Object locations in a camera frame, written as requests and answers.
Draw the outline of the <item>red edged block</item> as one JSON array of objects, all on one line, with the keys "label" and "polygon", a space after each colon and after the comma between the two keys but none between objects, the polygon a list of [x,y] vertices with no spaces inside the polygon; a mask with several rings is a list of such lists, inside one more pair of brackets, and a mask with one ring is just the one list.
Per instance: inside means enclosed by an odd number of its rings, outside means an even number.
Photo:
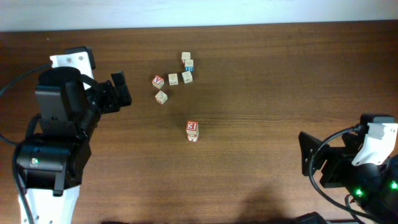
[{"label": "red edged block", "polygon": [[197,121],[187,121],[186,132],[189,135],[198,134],[198,122]]}]

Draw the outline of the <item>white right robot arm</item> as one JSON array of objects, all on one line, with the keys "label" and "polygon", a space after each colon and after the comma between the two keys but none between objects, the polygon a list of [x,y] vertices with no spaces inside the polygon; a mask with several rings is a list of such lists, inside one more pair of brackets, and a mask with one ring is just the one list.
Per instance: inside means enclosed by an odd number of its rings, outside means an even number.
[{"label": "white right robot arm", "polygon": [[354,127],[324,141],[301,132],[298,140],[302,174],[325,200],[355,218],[397,223],[397,156],[356,162],[368,138]]}]

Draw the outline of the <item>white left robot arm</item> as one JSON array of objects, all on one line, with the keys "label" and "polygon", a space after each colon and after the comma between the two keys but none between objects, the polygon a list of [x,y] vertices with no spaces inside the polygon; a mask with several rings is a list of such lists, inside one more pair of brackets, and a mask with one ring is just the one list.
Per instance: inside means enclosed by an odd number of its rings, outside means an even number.
[{"label": "white left robot arm", "polygon": [[132,103],[124,72],[97,82],[73,67],[39,77],[40,113],[29,122],[12,157],[22,223],[70,223],[102,114]]}]

